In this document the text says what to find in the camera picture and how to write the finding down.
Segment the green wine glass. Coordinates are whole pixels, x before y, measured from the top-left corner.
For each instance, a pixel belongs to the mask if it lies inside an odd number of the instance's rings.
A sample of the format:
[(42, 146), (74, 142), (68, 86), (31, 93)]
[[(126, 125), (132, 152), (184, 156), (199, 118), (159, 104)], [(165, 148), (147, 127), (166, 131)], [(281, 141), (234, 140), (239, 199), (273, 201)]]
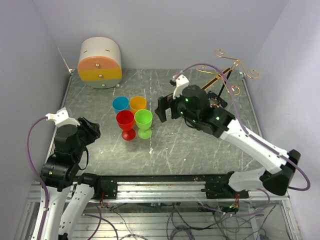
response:
[(140, 109), (134, 115), (135, 123), (138, 127), (138, 136), (141, 139), (149, 139), (152, 135), (151, 125), (153, 114), (147, 109)]

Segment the orange wine glass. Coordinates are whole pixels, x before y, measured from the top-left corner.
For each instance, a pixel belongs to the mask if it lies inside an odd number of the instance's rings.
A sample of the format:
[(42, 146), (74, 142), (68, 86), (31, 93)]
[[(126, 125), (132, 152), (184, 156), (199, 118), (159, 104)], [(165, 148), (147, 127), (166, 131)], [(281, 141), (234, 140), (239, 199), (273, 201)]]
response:
[(143, 96), (134, 96), (130, 99), (129, 106), (135, 115), (137, 111), (147, 108), (147, 100)]

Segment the red wine glass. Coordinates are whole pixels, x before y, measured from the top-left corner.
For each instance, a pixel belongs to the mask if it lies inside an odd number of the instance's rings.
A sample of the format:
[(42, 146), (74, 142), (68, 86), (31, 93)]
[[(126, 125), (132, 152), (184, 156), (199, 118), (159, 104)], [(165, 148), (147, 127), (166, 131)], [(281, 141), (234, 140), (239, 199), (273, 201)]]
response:
[(130, 110), (118, 112), (116, 121), (118, 126), (122, 129), (121, 136), (124, 140), (131, 141), (136, 137), (136, 131), (134, 130), (134, 114)]

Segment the blue wine glass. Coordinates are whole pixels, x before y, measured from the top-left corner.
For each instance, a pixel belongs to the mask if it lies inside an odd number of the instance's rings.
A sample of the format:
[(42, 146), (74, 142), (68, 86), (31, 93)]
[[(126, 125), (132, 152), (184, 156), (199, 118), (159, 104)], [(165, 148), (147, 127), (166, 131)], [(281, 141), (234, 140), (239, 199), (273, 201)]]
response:
[(112, 107), (116, 114), (123, 110), (130, 110), (130, 101), (125, 96), (118, 96), (112, 101)]

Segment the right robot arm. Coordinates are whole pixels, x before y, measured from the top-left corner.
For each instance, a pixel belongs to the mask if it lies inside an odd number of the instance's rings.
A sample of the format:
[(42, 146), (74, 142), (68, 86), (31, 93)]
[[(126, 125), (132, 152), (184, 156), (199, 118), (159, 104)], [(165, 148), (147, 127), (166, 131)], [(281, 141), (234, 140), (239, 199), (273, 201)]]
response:
[(301, 154), (294, 149), (286, 151), (276, 147), (242, 126), (232, 113), (211, 104), (214, 95), (197, 85), (187, 86), (179, 97), (173, 94), (159, 97), (155, 113), (163, 123), (167, 120), (166, 110), (170, 109), (172, 119), (182, 117), (189, 127), (235, 145), (262, 165), (255, 170), (230, 172), (227, 182), (220, 186), (224, 197), (231, 198), (237, 192), (258, 188), (274, 195), (285, 195)]

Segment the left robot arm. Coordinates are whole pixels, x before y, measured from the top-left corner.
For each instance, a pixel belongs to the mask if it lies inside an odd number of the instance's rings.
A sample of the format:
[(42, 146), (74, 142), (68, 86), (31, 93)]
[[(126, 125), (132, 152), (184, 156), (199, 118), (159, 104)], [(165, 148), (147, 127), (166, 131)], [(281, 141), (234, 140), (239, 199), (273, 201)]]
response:
[(85, 173), (69, 204), (65, 204), (87, 146), (100, 138), (100, 125), (84, 117), (67, 118), (55, 123), (54, 151), (43, 165), (39, 179), (41, 184), (40, 209), (32, 234), (34, 240), (70, 240), (90, 199), (102, 193), (100, 177)]

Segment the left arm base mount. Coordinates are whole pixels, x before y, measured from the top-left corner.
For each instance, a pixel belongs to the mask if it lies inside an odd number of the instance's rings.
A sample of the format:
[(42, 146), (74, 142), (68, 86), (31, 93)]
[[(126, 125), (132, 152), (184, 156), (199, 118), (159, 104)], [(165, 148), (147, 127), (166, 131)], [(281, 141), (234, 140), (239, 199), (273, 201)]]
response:
[(118, 193), (118, 184), (112, 178), (93, 173), (83, 173), (76, 179), (78, 184), (87, 184), (94, 188), (92, 199), (115, 200)]

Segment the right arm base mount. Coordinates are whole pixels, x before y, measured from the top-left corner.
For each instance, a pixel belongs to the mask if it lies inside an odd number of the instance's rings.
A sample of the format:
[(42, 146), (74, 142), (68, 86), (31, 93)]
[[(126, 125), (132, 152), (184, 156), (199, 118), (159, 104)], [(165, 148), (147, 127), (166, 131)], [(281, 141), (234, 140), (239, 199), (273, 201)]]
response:
[(229, 179), (233, 173), (231, 171), (227, 174), (205, 174), (205, 184), (201, 192), (206, 194), (207, 199), (235, 199), (236, 194), (239, 194), (240, 199), (248, 199), (247, 190), (235, 191), (229, 186)]

